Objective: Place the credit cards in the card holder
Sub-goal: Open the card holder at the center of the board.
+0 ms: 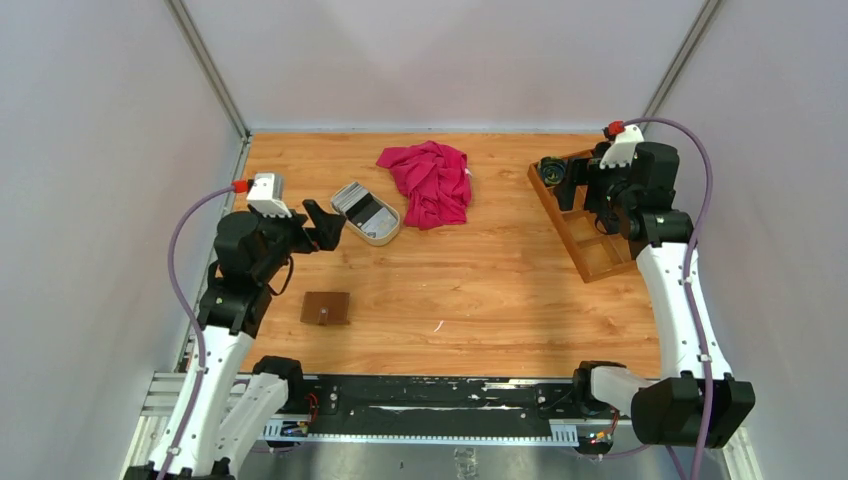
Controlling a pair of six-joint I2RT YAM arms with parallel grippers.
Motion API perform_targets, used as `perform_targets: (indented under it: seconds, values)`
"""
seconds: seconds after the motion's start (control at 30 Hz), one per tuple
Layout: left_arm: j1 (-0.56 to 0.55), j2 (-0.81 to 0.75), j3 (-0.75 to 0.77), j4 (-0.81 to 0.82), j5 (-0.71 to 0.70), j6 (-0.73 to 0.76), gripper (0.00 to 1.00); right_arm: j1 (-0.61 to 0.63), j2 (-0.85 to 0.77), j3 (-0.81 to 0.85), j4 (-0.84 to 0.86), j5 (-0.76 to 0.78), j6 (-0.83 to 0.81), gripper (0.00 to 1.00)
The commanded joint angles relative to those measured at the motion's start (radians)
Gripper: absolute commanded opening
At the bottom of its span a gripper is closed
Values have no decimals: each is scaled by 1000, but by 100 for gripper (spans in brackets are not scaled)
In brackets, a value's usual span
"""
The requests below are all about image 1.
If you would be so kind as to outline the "brown leather card holder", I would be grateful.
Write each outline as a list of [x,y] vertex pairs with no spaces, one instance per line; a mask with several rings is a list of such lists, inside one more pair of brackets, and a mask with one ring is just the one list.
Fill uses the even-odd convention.
[[300,322],[318,326],[348,325],[349,305],[348,292],[306,292]]

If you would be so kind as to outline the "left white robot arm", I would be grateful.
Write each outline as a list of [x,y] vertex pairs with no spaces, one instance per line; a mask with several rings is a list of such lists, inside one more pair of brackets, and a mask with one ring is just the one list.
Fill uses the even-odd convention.
[[276,291],[270,282],[295,254],[332,251],[345,219],[315,201],[304,213],[265,216],[256,208],[217,224],[216,260],[195,318],[197,341],[169,423],[147,461],[128,479],[234,479],[271,416],[298,411],[306,400],[299,361],[266,356],[244,394],[231,390]]

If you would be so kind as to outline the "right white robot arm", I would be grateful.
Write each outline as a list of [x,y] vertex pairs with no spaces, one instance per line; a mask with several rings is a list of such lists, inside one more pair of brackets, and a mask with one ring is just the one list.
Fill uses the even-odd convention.
[[624,365],[584,361],[571,403],[584,417],[614,409],[649,445],[724,447],[753,410],[753,385],[738,380],[712,331],[698,278],[689,214],[674,209],[680,164],[676,148],[636,144],[615,157],[607,142],[591,155],[566,158],[555,194],[563,206],[586,189],[584,208],[628,244],[650,295],[659,334],[661,374],[641,378]]

